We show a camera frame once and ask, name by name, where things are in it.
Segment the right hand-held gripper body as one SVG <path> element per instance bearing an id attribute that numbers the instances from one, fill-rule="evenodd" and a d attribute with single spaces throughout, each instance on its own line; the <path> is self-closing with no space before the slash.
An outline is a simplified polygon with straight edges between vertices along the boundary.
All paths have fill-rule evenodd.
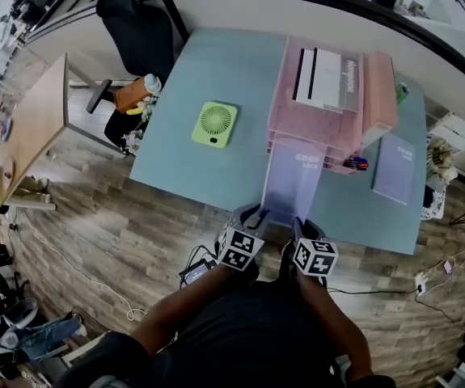
<path id="1" fill-rule="evenodd" d="M 307 238 L 294 240 L 293 262 L 306 276 L 329 276 L 339 257 L 336 244 L 312 221 L 303 221 Z"/>

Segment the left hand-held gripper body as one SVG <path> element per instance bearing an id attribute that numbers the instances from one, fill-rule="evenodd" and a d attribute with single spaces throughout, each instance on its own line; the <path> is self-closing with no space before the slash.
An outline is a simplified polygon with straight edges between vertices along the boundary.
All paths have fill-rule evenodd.
<path id="1" fill-rule="evenodd" d="M 249 230 L 248 219 L 261 204 L 248 204 L 234 210 L 217 236 L 218 264 L 245 271 L 264 245 L 265 230 Z"/>

